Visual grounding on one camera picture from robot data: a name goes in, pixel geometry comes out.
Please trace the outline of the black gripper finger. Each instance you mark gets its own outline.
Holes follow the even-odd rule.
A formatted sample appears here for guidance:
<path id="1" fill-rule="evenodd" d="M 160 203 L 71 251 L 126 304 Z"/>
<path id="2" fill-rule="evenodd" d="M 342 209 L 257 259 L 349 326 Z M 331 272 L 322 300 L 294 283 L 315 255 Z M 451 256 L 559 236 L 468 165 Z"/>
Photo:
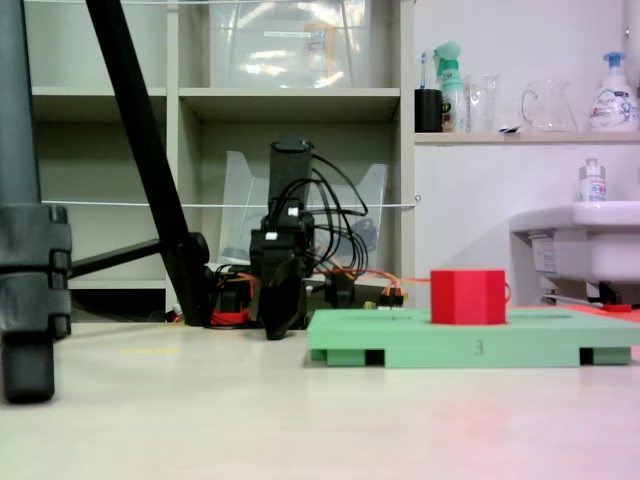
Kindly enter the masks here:
<path id="1" fill-rule="evenodd" d="M 258 317 L 268 340 L 282 339 L 306 315 L 303 262 L 294 255 L 260 262 Z"/>

